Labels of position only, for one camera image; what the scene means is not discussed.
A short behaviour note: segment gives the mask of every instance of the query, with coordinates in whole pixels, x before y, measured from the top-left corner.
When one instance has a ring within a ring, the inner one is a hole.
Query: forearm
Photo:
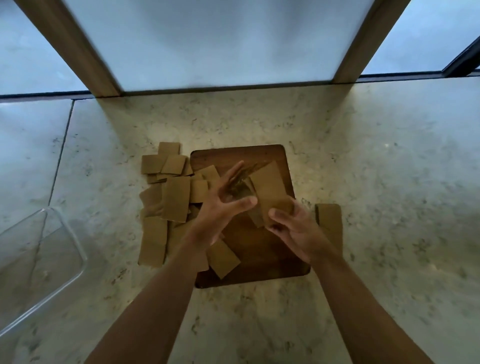
[[[198,252],[183,244],[125,309],[86,363],[166,363],[193,291]]]
[[[432,363],[333,248],[312,267],[353,363]]]

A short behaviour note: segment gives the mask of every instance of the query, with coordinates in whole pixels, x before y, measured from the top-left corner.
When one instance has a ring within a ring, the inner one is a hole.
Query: brown wooden cutting board
[[[275,160],[287,194],[295,197],[282,145],[195,150],[190,154],[193,171],[213,164],[220,175],[239,160],[244,160],[246,167]],[[195,282],[197,288],[303,276],[310,271],[310,266],[298,259],[278,237],[264,228],[255,227],[246,213],[236,216],[223,233],[225,243],[241,263],[223,279],[219,279],[212,269],[199,272]]]

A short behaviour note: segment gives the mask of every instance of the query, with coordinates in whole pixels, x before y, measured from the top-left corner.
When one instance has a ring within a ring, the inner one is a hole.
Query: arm
[[[353,363],[432,363],[375,300],[328,241],[308,211],[294,200],[292,216],[272,209],[281,226],[269,229],[316,273]]]
[[[209,191],[177,253],[158,271],[108,329],[85,363],[166,363],[175,343],[197,276],[201,254],[230,220],[251,209],[255,197],[231,200],[226,189],[243,162]]]

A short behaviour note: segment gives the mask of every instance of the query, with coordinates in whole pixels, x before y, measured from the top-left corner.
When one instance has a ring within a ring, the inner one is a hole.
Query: clear plastic container
[[[84,249],[53,207],[0,234],[0,337],[77,280],[86,264]]]

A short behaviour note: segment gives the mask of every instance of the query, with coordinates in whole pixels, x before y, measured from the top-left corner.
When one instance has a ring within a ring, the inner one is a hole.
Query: person's left hand
[[[243,166],[243,160],[233,166],[223,175],[208,191],[200,212],[195,222],[190,227],[185,238],[207,249],[215,243],[222,232],[235,215],[248,211],[257,204],[255,196],[244,197],[233,201],[232,195],[227,192],[232,179]]]

